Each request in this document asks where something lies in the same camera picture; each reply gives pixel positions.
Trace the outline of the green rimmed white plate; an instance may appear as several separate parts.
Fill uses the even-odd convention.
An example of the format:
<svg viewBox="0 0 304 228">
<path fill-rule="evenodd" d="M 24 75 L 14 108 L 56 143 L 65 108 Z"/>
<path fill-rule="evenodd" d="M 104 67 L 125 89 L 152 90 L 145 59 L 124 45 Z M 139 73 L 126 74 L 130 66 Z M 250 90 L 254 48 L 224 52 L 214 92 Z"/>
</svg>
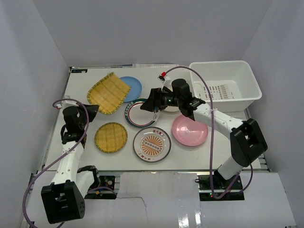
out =
<svg viewBox="0 0 304 228">
<path fill-rule="evenodd" d="M 152 126 L 159 118 L 159 111 L 148 112 L 140 109 L 147 99 L 139 98 L 128 103 L 124 111 L 124 117 L 128 124 L 136 128 Z"/>
</svg>

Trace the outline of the blue round plate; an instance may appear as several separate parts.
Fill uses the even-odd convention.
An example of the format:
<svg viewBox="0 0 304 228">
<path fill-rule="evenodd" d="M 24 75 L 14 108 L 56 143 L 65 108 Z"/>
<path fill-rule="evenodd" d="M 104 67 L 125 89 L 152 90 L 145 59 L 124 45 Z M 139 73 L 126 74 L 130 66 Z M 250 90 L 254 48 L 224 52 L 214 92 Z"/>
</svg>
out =
<svg viewBox="0 0 304 228">
<path fill-rule="evenodd" d="M 139 98 L 139 96 L 142 93 L 141 82 L 135 77 L 131 77 L 131 76 L 123 76 L 120 79 L 131 88 L 127 97 L 124 100 L 124 103 L 128 103 Z"/>
</svg>

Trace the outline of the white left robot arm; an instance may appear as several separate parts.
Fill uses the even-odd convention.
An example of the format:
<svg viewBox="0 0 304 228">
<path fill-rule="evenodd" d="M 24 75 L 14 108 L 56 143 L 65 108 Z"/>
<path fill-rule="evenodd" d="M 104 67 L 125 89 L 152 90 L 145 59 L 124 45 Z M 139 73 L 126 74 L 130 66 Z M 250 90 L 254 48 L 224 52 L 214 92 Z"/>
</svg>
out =
<svg viewBox="0 0 304 228">
<path fill-rule="evenodd" d="M 65 124 L 61 128 L 62 152 L 56 174 L 41 197 L 48 222 L 62 223 L 85 215 L 85 196 L 100 185 L 98 170 L 93 165 L 79 167 L 85 149 L 86 125 L 97 114 L 98 105 L 71 105 L 63 109 Z"/>
</svg>

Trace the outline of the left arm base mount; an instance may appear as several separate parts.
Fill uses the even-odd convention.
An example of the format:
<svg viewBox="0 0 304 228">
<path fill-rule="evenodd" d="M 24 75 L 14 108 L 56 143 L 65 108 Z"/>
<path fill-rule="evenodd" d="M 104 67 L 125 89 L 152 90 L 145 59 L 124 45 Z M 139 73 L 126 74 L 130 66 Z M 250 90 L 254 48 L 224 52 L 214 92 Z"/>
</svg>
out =
<svg viewBox="0 0 304 228">
<path fill-rule="evenodd" d="M 119 176 L 100 176 L 99 189 L 89 191 L 85 199 L 90 200 L 114 200 L 118 192 L 120 177 Z"/>
</svg>

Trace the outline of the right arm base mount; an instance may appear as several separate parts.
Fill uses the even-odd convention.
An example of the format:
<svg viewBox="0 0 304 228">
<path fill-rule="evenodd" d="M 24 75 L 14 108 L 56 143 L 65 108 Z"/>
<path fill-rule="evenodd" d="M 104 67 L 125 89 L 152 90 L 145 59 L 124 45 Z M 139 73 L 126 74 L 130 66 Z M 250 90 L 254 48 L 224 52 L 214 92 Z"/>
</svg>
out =
<svg viewBox="0 0 304 228">
<path fill-rule="evenodd" d="M 225 180 L 222 182 L 220 179 L 213 175 L 213 185 L 215 195 L 220 196 L 233 181 L 233 178 Z M 244 201 L 244 193 L 239 193 L 243 189 L 243 184 L 240 176 L 236 179 L 233 185 L 229 188 L 228 192 L 221 199 L 214 198 L 210 187 L 209 175 L 199 175 L 195 182 L 198 184 L 199 188 L 199 199 L 201 202 L 207 201 Z"/>
</svg>

